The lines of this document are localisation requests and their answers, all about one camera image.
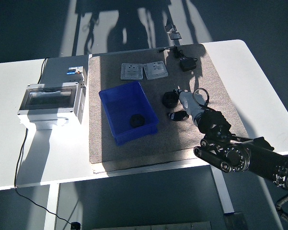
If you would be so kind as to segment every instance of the wire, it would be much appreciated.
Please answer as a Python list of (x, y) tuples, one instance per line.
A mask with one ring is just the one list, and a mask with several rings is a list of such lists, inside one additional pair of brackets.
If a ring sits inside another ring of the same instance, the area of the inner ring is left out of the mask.
[[(200, 104), (200, 103), (196, 100), (196, 97), (194, 97), (194, 93), (196, 93), (196, 92), (199, 91), (199, 90), (203, 90), (203, 91), (207, 94), (207, 100), (206, 100), (205, 104)], [(203, 107), (203, 108), (205, 108), (205, 109), (211, 110), (211, 111), (215, 111), (214, 109), (212, 109), (212, 108), (210, 108), (210, 107), (207, 106), (207, 105), (209, 104), (210, 96), (209, 96), (209, 93), (207, 92), (206, 89), (204, 89), (204, 88), (197, 88), (197, 89), (195, 89), (194, 92), (193, 92), (193, 99), (194, 99), (194, 101), (195, 101), (199, 106), (201, 106), (201, 107)]]
[[(164, 50), (172, 50), (173, 51), (173, 54), (174, 54), (174, 56), (175, 56), (175, 58), (189, 58), (189, 57), (187, 57), (187, 56), (185, 56), (184, 55), (184, 53), (183, 53), (183, 51), (180, 49), (178, 49), (178, 47), (176, 47), (176, 46), (173, 46), (173, 48), (163, 48), (163, 49), (160, 49), (158, 52), (160, 53), (160, 52), (163, 52)], [(194, 61), (198, 61), (198, 59), (197, 58), (193, 58), (193, 57), (190, 57), (191, 59), (194, 59)]]
[(44, 68), (45, 68), (45, 62), (47, 61), (47, 59), (48, 59), (48, 58), (45, 58), (44, 61), (43, 61), (43, 63), (42, 63), (42, 67), (41, 67), (41, 70), (40, 70), (40, 76), (39, 76), (39, 79), (38, 79), (37, 84), (40, 83), (40, 80), (41, 80), (41, 78), (42, 78), (42, 74), (43, 74), (43, 71), (44, 71)]
[[(47, 58), (45, 58), (45, 60), (43, 61), (42, 68), (41, 68), (41, 74), (40, 74), (40, 78), (39, 78), (39, 80), (38, 80), (38, 83), (39, 83), (40, 80), (41, 80), (42, 73), (43, 73), (43, 69), (44, 69), (44, 64), (45, 64), (46, 60), (47, 60)], [(18, 161), (17, 161), (17, 164), (16, 164), (15, 178), (14, 178), (14, 190), (15, 190), (15, 192), (16, 192), (19, 196), (21, 196), (21, 197), (23, 197), (23, 198), (31, 201), (31, 202), (32, 202), (33, 204), (35, 204), (36, 206), (43, 208), (43, 209), (46, 210), (48, 213), (55, 215), (57, 218), (59, 218), (59, 219), (61, 219), (61, 220), (64, 220), (64, 221), (66, 221), (68, 224), (70, 224), (71, 226), (75, 227), (75, 226), (74, 226), (72, 223), (70, 223), (68, 220), (59, 217), (56, 213), (50, 212), (50, 211), (49, 211), (47, 208), (45, 208), (44, 206), (41, 206), (41, 205), (37, 204), (36, 202), (34, 202), (33, 200), (31, 200), (30, 198), (28, 198), (28, 197), (20, 194), (20, 193), (17, 191), (16, 179), (17, 179), (18, 169), (19, 169), (19, 167), (20, 167), (20, 166), (19, 166), (19, 164), (20, 164), (20, 159), (23, 158), (24, 145), (25, 145), (25, 141), (27, 140), (27, 137), (28, 137), (28, 129), (25, 130), (25, 135), (24, 135), (24, 139), (23, 139), (23, 144), (21, 145), (20, 152), (19, 152), (19, 157), (18, 157)]]

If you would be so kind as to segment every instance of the power adapter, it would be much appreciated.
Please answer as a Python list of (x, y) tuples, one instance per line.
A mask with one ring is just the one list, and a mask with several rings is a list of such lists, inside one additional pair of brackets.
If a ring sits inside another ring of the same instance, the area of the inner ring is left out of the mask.
[(180, 58), (180, 67), (183, 72), (195, 69), (197, 67), (196, 61), (193, 58), (182, 57)]

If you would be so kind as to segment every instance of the black plug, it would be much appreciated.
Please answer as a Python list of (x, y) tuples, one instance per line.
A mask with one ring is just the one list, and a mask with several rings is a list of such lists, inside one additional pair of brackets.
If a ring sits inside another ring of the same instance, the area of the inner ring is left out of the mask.
[(197, 67), (196, 61), (193, 58), (182, 57), (180, 58), (180, 67), (183, 72), (195, 69)]
[(162, 104), (169, 109), (177, 107), (179, 101), (179, 94), (176, 92), (166, 92), (162, 98)]
[(79, 222), (72, 222), (70, 229), (71, 230), (80, 230), (81, 229), (81, 224)]
[(176, 47), (176, 46), (173, 47), (173, 55), (174, 55), (175, 58), (181, 57), (181, 53), (178, 50), (178, 47)]

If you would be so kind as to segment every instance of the metal plate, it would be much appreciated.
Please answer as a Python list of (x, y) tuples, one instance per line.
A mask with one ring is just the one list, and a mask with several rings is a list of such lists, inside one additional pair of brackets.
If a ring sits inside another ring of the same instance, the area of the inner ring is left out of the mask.
[(121, 64), (120, 72), (121, 80), (142, 80), (143, 79), (143, 65), (142, 64)]
[(248, 230), (246, 220), (241, 212), (225, 214), (224, 219), (228, 230)]
[(106, 228), (93, 230), (212, 230), (210, 222), (162, 224), (148, 226), (133, 226), (120, 228)]
[(176, 33), (169, 33), (169, 38), (174, 41), (174, 40), (181, 40), (181, 35), (179, 32)]
[(164, 78), (168, 72), (163, 61), (151, 62), (143, 65), (147, 80)]
[(170, 23), (170, 24), (165, 26), (165, 30), (166, 30), (166, 32), (169, 33), (171, 30), (177, 31), (177, 27)]
[(210, 167), (211, 167), (211, 172), (212, 172), (212, 176), (214, 179), (214, 183), (217, 189), (217, 193), (219, 195), (219, 200), (222, 206), (222, 210), (224, 214), (233, 213), (234, 208), (233, 208), (222, 172), (221, 170), (219, 170), (218, 168), (212, 165), (210, 165)]

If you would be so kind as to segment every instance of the blue floor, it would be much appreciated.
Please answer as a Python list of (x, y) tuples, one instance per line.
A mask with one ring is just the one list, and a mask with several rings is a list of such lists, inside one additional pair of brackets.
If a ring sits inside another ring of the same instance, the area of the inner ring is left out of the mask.
[[(181, 44), (243, 40), (288, 111), (288, 1), (0, 1), (0, 63), (168, 46), (167, 20), (177, 26)], [(58, 213), (69, 216), (77, 195), (82, 209), (77, 207), (79, 213), (71, 216), (83, 218), (84, 229), (188, 221), (211, 221), (213, 229), (225, 229), (216, 191), (201, 181), (208, 171), (190, 168), (63, 184)], [(248, 204), (246, 198), (257, 193), (249, 184), (260, 184), (256, 177), (246, 173), (226, 175), (225, 180), (249, 229), (282, 229), (266, 219), (264, 210)], [(243, 193), (235, 192), (236, 180), (245, 180)], [(267, 185), (273, 200), (283, 195)], [(47, 193), (43, 187), (26, 190), (34, 197)], [(12, 190), (0, 191), (0, 223), (5, 222), (0, 229), (44, 229), (43, 211), (17, 199)], [(11, 227), (15, 220), (22, 224)], [(57, 229), (63, 227), (58, 221)]]

